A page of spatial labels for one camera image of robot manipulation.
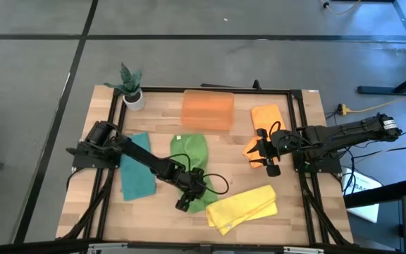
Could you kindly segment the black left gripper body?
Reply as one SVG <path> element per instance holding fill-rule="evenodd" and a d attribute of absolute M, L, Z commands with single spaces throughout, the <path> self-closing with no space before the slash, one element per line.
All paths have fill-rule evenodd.
<path fill-rule="evenodd" d="M 183 194 L 189 193 L 192 199 L 201 198 L 206 191 L 206 183 L 203 177 L 194 177 L 191 171 L 181 171 L 175 174 L 173 178 L 174 185 L 180 189 Z"/>

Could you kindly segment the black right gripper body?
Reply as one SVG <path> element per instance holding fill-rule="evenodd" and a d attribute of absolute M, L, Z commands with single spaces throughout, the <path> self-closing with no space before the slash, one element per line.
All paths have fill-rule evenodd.
<path fill-rule="evenodd" d="M 250 159 L 249 162 L 261 163 L 263 165 L 274 164 L 273 159 L 276 157 L 278 161 L 281 160 L 281 155 L 292 152 L 295 148 L 292 148 L 290 144 L 292 142 L 292 133 L 290 131 L 275 131 L 271 135 L 268 134 L 266 140 L 259 138 L 256 141 L 256 145 L 250 149 L 247 153 L 258 152 L 259 159 Z"/>

